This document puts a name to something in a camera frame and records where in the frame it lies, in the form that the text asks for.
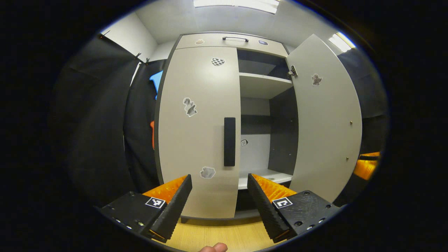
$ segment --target cabinet door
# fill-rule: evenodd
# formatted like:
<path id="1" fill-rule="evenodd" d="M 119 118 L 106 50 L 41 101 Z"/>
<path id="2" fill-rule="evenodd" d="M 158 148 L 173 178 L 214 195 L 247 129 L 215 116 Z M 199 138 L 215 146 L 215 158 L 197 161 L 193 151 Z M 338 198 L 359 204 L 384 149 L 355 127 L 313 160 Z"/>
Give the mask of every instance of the cabinet door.
<path id="1" fill-rule="evenodd" d="M 333 202 L 352 175 L 361 146 L 356 90 L 337 56 L 316 35 L 292 51 L 286 62 L 298 74 L 292 77 L 299 135 L 290 188 L 310 190 Z"/>
<path id="2" fill-rule="evenodd" d="M 224 63 L 214 65 L 213 58 Z M 188 115 L 191 105 L 196 110 Z M 233 218 L 238 193 L 241 105 L 236 48 L 175 50 L 159 96 L 158 149 L 164 182 L 191 174 L 182 216 Z M 224 167 L 224 118 L 235 117 L 235 166 Z M 204 167 L 214 169 L 203 178 Z M 213 174 L 204 168 L 205 177 Z"/>

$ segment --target black handle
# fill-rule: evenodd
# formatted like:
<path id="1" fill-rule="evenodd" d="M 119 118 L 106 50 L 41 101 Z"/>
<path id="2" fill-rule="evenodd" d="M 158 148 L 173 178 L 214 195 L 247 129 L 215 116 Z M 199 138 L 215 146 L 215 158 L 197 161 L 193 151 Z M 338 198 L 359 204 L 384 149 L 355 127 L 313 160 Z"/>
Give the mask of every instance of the black handle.
<path id="1" fill-rule="evenodd" d="M 238 37 L 223 37 L 223 40 L 225 40 L 226 38 L 232 38 L 232 39 L 244 39 L 246 42 L 249 42 L 248 39 L 245 39 L 245 38 L 238 38 Z"/>
<path id="2" fill-rule="evenodd" d="M 235 166 L 235 117 L 224 117 L 224 166 Z"/>

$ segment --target blue object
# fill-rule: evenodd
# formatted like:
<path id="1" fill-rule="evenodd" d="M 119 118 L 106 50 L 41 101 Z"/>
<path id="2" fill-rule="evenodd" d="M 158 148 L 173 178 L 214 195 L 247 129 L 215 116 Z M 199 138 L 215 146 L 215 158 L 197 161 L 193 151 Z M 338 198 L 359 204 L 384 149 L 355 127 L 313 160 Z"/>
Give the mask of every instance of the blue object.
<path id="1" fill-rule="evenodd" d="M 160 79 L 162 78 L 162 73 L 163 73 L 163 71 L 160 71 L 160 72 L 154 74 L 153 76 L 149 77 L 149 80 L 154 82 L 156 93 L 159 91 L 159 85 L 160 85 Z"/>

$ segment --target ceiling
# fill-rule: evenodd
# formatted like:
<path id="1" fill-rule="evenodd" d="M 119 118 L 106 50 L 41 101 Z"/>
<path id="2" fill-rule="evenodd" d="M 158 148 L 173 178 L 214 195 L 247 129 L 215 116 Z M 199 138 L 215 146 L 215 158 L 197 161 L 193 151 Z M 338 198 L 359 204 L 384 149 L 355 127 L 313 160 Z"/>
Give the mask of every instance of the ceiling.
<path id="1" fill-rule="evenodd" d="M 232 7 L 195 8 L 193 0 L 158 0 L 136 11 L 158 44 L 180 34 L 228 31 L 258 35 L 297 47 L 313 33 L 336 54 L 341 51 L 328 41 L 337 32 L 323 17 L 290 1 L 281 0 L 276 14 Z"/>

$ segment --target cabinet shelf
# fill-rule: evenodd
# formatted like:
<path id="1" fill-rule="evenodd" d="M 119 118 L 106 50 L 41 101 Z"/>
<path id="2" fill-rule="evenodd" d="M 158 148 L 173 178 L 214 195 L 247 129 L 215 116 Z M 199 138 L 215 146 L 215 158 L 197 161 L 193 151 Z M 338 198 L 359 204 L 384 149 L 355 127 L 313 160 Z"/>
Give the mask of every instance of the cabinet shelf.
<path id="1" fill-rule="evenodd" d="M 292 86 L 293 82 L 287 79 L 240 73 L 241 97 L 271 99 Z"/>
<path id="2" fill-rule="evenodd" d="M 254 171 L 241 171 L 240 177 L 238 179 L 238 190 L 247 189 L 247 174 L 254 173 L 263 178 L 267 178 L 275 183 L 284 183 L 291 181 L 292 175 L 284 174 L 281 172 L 276 172 L 273 170 L 254 170 Z"/>

